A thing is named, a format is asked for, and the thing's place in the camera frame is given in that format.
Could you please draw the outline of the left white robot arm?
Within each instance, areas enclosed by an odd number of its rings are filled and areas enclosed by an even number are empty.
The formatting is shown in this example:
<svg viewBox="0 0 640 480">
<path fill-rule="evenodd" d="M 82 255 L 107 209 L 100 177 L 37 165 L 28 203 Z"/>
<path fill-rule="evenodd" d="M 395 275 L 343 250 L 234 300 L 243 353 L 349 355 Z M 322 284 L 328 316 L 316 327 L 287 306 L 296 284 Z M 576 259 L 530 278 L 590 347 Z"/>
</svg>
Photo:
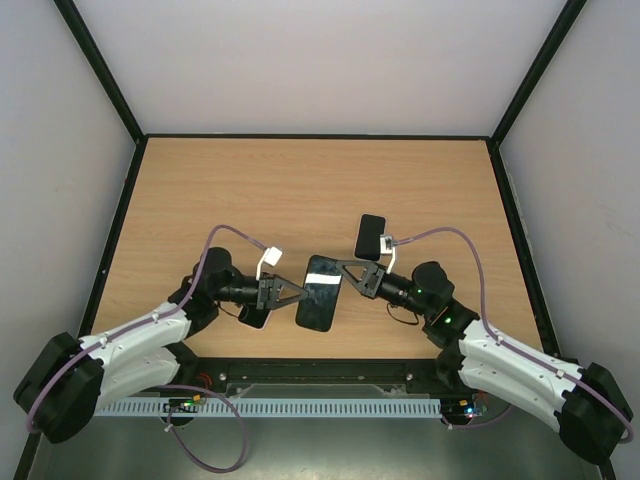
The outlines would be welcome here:
<svg viewBox="0 0 640 480">
<path fill-rule="evenodd" d="M 228 250 L 210 248 L 179 289 L 151 312 L 100 334 L 52 337 L 13 400 L 26 413 L 29 428 L 52 443 L 64 442 L 114 402 L 192 381 L 199 358 L 185 341 L 218 317 L 221 303 L 239 306 L 240 322 L 261 329 L 272 311 L 307 296 L 279 275 L 244 275 Z"/>
</svg>

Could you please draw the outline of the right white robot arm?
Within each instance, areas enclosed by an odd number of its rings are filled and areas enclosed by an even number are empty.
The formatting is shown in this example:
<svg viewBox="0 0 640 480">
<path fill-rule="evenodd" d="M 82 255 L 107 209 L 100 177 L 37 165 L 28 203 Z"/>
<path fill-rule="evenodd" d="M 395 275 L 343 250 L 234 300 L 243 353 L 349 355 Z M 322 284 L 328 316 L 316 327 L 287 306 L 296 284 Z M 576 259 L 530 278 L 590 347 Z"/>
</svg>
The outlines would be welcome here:
<svg viewBox="0 0 640 480">
<path fill-rule="evenodd" d="M 528 412 L 594 465 L 629 438 L 633 412 L 606 368 L 548 356 L 484 322 L 455 299 L 438 263 L 418 265 L 409 278 L 370 261 L 341 261 L 338 268 L 362 296 L 424 319 L 424 333 L 441 350 L 435 375 L 443 389 L 481 390 Z"/>
</svg>

